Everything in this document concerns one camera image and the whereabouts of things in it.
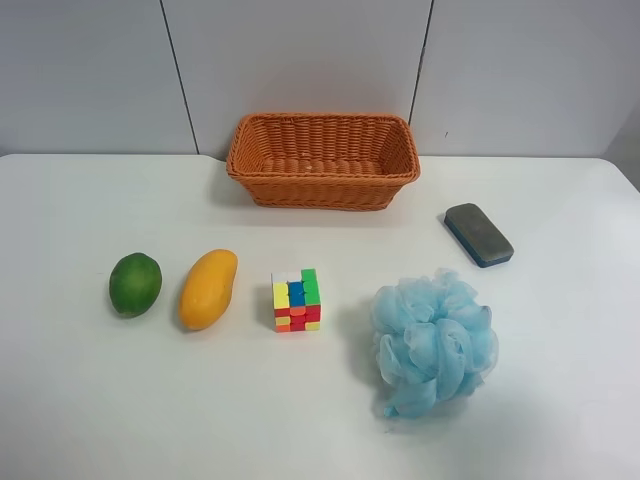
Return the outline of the yellow mango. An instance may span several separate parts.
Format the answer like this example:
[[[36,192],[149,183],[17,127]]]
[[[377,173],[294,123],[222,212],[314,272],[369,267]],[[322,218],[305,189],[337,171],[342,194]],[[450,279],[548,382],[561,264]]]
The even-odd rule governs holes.
[[[187,330],[204,330],[223,316],[231,302],[237,267],[236,254],[226,249],[212,250],[192,266],[178,307]]]

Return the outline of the orange wicker basket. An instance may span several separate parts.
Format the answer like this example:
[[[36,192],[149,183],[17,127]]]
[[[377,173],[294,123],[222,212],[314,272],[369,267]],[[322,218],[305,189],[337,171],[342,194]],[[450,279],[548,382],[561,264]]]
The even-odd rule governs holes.
[[[383,210],[420,176],[409,126],[391,114],[247,115],[226,170],[260,206],[346,211]]]

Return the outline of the green lemon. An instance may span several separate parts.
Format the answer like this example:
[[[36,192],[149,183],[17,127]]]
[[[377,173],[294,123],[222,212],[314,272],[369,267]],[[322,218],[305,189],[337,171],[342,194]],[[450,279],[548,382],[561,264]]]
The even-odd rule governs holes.
[[[121,317],[144,314],[155,303],[162,286],[159,264],[150,256],[131,253],[120,259],[109,278],[109,298]]]

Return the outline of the multicoloured puzzle cube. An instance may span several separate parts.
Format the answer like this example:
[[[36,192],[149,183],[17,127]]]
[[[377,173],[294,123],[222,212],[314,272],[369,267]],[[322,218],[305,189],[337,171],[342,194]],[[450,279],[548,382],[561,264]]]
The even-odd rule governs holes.
[[[314,268],[271,274],[275,331],[318,331],[321,297]]]

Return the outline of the blue mesh bath sponge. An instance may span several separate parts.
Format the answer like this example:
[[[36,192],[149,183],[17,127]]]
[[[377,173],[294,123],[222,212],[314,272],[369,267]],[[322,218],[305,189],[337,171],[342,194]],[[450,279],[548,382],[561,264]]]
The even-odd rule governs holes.
[[[471,396],[494,369],[492,311],[452,270],[401,279],[373,297],[373,351],[389,397],[387,418],[420,418]]]

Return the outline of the grey blue board eraser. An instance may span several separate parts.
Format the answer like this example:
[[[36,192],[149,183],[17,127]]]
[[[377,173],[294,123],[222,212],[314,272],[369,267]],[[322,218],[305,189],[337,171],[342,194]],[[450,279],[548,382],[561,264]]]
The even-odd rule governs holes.
[[[514,255],[511,243],[476,204],[450,207],[444,224],[480,268],[506,263]]]

